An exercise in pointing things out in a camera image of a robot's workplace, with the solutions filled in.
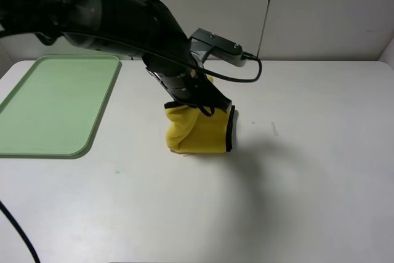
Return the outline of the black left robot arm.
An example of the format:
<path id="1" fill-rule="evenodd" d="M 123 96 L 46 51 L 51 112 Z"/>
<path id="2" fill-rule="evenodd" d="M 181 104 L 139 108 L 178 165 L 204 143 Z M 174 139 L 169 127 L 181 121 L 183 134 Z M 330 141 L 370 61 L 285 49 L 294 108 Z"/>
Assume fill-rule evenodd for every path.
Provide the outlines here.
<path id="1" fill-rule="evenodd" d="M 33 34 L 46 46 L 63 37 L 75 47 L 140 58 L 176 102 L 206 116 L 231 107 L 160 0 L 1 0 L 1 26 L 2 37 Z"/>

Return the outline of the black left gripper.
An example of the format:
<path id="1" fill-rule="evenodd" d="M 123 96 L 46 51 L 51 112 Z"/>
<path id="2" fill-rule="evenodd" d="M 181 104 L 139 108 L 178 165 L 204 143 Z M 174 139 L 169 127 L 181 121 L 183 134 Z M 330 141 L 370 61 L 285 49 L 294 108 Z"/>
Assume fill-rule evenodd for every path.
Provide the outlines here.
<path id="1" fill-rule="evenodd" d="M 202 113 L 228 113 L 231 109 L 232 101 L 205 74 L 151 54 L 144 55 L 143 62 L 175 101 L 197 106 Z"/>

